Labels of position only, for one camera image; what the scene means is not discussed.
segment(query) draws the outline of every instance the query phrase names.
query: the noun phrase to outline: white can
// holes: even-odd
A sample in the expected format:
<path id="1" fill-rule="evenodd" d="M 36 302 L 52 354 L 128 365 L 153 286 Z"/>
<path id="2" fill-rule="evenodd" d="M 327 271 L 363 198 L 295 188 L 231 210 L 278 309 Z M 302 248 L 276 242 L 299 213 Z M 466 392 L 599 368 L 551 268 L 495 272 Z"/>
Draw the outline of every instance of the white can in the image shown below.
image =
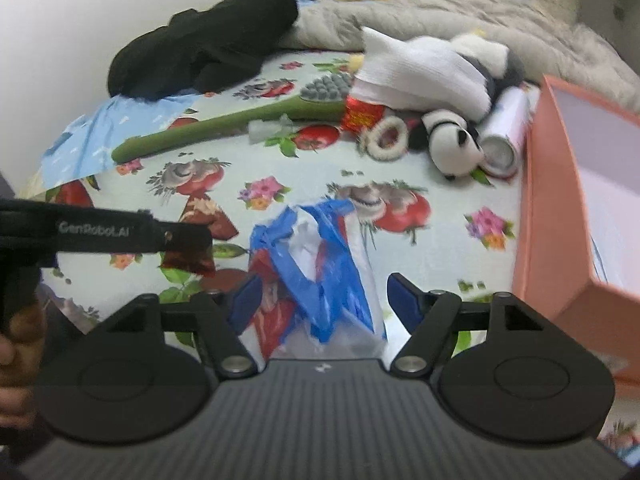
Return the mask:
<path id="1" fill-rule="evenodd" d="M 480 167 L 497 178 L 509 178 L 520 167 L 527 123 L 529 99 L 516 86 L 507 88 L 489 116 L 478 125 L 478 143 L 484 151 Z"/>

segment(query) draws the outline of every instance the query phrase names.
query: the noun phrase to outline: human hand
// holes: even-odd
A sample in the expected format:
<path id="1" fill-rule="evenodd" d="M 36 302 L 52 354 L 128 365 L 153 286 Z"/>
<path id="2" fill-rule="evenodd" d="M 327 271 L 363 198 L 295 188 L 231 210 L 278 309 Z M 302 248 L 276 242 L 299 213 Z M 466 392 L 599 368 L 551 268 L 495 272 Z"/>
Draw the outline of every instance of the human hand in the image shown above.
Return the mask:
<path id="1" fill-rule="evenodd" d="M 0 334 L 0 427 L 25 430 L 35 418 L 31 385 L 44 349 L 45 316 L 35 303 L 17 312 Z"/>

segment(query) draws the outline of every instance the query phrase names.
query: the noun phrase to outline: green massage brush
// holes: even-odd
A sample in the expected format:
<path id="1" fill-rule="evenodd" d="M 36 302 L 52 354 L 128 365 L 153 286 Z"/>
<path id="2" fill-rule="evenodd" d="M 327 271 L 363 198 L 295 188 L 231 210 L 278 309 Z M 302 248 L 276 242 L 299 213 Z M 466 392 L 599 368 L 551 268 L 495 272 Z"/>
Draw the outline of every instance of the green massage brush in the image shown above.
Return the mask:
<path id="1" fill-rule="evenodd" d="M 347 73 L 325 75 L 307 84 L 300 95 L 276 103 L 176 126 L 148 136 L 131 137 L 115 148 L 111 157 L 117 164 L 124 164 L 141 156 L 228 136 L 229 131 L 241 128 L 249 121 L 277 121 L 282 114 L 287 114 L 293 121 L 338 122 L 344 114 L 344 98 L 350 84 L 351 75 Z"/>

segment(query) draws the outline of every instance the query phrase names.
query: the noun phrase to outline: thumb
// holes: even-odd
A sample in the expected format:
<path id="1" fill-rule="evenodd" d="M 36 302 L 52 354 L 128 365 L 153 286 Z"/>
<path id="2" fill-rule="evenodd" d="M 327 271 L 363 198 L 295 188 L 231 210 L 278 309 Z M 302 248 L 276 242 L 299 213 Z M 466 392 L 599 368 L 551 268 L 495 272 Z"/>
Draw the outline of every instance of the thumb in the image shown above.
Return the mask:
<path id="1" fill-rule="evenodd" d="M 0 365 L 7 366 L 14 362 L 15 346 L 5 336 L 0 334 Z"/>

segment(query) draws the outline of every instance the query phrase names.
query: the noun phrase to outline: ribbed gray panel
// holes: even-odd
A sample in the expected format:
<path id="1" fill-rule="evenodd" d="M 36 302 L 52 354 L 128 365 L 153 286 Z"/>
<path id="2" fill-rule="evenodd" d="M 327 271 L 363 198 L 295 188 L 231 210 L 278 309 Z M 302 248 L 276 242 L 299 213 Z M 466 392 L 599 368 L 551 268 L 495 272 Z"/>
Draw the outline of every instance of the ribbed gray panel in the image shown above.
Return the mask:
<path id="1" fill-rule="evenodd" d="M 59 439 L 21 471 L 31 480 L 617 480 L 626 471 L 593 440 L 547 450 L 485 441 L 453 423 L 425 384 L 392 378 L 377 361 L 318 365 L 272 361 L 256 378 L 223 383 L 169 436 L 123 449 Z"/>

